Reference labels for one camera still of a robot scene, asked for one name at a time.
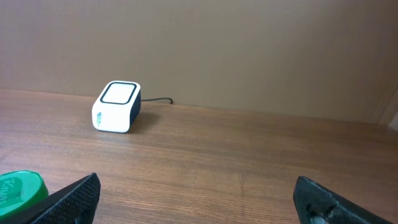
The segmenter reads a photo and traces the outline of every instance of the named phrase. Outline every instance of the power cord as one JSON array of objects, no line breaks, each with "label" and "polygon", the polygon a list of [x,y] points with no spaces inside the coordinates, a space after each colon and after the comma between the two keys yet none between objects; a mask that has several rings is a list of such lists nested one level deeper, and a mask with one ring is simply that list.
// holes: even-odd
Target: power cord
[{"label": "power cord", "polygon": [[160,98],[146,99],[146,100],[141,100],[141,101],[148,102],[148,101],[157,101],[157,100],[170,100],[170,104],[173,104],[173,99],[171,99],[169,97],[160,97]]}]

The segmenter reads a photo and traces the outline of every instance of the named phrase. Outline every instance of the wood grain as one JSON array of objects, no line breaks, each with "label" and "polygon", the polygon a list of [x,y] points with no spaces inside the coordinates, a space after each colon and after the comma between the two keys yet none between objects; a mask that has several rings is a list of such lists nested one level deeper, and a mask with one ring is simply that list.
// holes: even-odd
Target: wood grain
[{"label": "wood grain", "polygon": [[95,223],[298,223],[305,175],[398,222],[398,134],[385,126],[144,103],[127,134],[96,131],[95,98],[0,90],[0,172],[50,193],[96,172]]}]

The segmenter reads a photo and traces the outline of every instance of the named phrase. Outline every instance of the white device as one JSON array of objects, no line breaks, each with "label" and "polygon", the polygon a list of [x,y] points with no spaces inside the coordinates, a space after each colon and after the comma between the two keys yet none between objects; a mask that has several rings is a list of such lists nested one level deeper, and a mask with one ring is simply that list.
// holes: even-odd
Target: white device
[{"label": "white device", "polygon": [[126,133],[141,108],[141,87],[135,82],[108,83],[91,111],[97,130]]}]

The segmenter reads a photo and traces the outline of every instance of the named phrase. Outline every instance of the wooden desk surface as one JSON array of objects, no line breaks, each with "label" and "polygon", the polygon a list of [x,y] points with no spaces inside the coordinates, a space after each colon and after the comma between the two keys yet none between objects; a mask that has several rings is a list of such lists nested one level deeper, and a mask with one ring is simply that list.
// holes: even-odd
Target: wooden desk surface
[{"label": "wooden desk surface", "polygon": [[95,223],[298,223],[305,175],[398,222],[398,135],[385,127],[143,103],[130,133],[91,124],[95,98],[0,90],[0,172],[50,193],[96,172]]}]

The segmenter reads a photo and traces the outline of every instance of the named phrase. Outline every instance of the green lid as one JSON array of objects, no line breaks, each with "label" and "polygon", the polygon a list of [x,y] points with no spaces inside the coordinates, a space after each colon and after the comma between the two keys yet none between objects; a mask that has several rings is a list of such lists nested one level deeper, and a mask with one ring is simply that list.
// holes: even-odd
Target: green lid
[{"label": "green lid", "polygon": [[20,212],[49,196],[43,178],[21,170],[0,175],[0,219]]}]

